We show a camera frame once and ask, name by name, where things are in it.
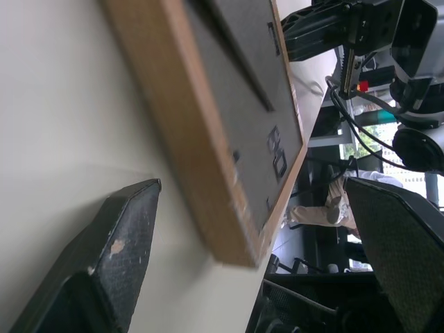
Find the khaki pants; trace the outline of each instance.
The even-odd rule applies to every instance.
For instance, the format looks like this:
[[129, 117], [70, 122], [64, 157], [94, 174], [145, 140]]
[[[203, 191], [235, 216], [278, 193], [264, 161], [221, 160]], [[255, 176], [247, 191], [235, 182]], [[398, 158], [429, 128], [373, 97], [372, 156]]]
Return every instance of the khaki pants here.
[[292, 207], [289, 212], [291, 219], [301, 224], [323, 225], [325, 227], [343, 225], [350, 229], [356, 229], [348, 197], [343, 190], [344, 180], [344, 177], [340, 177], [329, 185], [325, 206]]

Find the person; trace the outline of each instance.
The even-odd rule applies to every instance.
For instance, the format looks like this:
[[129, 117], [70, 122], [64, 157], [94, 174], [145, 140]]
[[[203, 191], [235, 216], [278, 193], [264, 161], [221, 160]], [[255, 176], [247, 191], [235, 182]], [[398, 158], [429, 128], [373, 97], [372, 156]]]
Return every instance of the person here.
[[[358, 170], [358, 173], [359, 178], [403, 187], [398, 179], [386, 176], [377, 171]], [[323, 225], [325, 227], [345, 226], [354, 236], [359, 238], [355, 219], [348, 202], [347, 193], [343, 189], [343, 184], [347, 177], [356, 177], [356, 171], [346, 171], [343, 176], [330, 183], [327, 200], [324, 206], [288, 207], [286, 222], [292, 221], [305, 225]]]

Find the wooden frame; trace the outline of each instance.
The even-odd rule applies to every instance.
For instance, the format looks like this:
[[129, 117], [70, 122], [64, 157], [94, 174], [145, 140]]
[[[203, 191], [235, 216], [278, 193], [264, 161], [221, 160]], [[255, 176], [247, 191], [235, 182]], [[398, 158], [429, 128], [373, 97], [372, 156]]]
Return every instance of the wooden frame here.
[[[103, 4], [148, 99], [207, 246], [224, 263], [258, 266], [307, 151], [294, 89], [302, 148], [258, 234], [182, 0], [103, 0]], [[274, 1], [273, 9], [278, 22]], [[285, 49], [282, 31], [278, 33]]]

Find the chipped paint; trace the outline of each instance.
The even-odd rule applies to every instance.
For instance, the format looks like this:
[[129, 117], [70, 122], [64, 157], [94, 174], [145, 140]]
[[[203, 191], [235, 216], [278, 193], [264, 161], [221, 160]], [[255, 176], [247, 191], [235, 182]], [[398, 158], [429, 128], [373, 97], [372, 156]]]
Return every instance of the chipped paint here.
[[124, 247], [125, 247], [125, 241], [116, 239], [114, 243], [111, 245], [110, 259], [112, 258], [113, 255], [120, 253]]

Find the red tag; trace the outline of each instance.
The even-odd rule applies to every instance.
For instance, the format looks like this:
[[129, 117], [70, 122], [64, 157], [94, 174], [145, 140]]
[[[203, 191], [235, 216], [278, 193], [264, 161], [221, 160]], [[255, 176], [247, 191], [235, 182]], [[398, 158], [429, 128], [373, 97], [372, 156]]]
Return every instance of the red tag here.
[[361, 81], [358, 84], [358, 90], [360, 92], [367, 92], [368, 91], [368, 81]]

